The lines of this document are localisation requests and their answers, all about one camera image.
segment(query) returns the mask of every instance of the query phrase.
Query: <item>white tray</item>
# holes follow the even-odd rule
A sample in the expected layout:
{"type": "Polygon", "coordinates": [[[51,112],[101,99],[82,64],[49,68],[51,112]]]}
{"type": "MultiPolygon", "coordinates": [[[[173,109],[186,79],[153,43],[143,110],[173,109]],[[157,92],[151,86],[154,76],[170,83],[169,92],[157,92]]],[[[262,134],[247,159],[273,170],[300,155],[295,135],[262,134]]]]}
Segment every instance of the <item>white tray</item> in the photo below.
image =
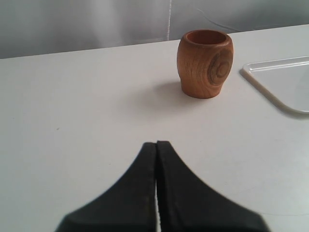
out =
{"type": "Polygon", "coordinates": [[[269,100],[289,110],[309,114],[309,56],[249,63],[243,66],[248,81],[269,100]]]}

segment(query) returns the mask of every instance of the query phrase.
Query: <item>white table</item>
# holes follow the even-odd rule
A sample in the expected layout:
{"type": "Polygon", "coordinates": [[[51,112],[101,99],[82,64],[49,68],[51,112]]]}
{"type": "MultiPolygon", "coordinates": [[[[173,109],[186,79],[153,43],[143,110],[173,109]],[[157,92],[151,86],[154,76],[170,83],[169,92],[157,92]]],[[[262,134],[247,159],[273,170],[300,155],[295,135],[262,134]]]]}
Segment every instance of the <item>white table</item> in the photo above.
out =
{"type": "Polygon", "coordinates": [[[179,41],[0,60],[0,231],[52,232],[156,140],[273,232],[309,231],[309,118],[239,74],[308,55],[309,26],[231,37],[231,74],[209,100],[181,92],[179,41]]]}

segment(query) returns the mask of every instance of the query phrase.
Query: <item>wooden cup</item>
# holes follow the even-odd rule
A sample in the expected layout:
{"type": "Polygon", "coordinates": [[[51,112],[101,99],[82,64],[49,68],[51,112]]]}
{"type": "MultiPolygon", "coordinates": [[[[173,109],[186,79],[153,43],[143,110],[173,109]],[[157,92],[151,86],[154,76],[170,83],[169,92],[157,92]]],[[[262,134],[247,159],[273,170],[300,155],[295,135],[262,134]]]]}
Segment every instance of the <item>wooden cup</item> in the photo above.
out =
{"type": "Polygon", "coordinates": [[[183,92],[194,98],[217,96],[232,63],[233,43],[227,34],[214,30],[186,33],[177,52],[177,69],[183,92]]]}

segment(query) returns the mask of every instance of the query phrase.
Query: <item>cup opening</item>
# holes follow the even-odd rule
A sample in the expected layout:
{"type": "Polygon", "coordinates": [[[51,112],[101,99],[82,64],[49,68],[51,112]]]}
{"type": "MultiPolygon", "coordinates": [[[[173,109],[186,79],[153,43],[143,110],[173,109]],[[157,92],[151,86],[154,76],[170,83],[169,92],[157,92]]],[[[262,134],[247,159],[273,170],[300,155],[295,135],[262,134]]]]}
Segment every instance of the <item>cup opening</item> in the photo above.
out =
{"type": "Polygon", "coordinates": [[[195,30],[187,33],[186,38],[190,42],[202,45],[220,44],[227,39],[225,34],[214,30],[195,30]]]}

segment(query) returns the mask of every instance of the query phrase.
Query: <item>gray wall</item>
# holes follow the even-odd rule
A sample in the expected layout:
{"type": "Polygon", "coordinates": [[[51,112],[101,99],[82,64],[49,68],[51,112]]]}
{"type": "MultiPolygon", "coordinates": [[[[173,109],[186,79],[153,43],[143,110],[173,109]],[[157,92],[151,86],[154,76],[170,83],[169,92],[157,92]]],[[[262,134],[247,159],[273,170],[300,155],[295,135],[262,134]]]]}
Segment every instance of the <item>gray wall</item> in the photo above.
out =
{"type": "Polygon", "coordinates": [[[307,23],[308,0],[0,0],[0,58],[307,23]]]}

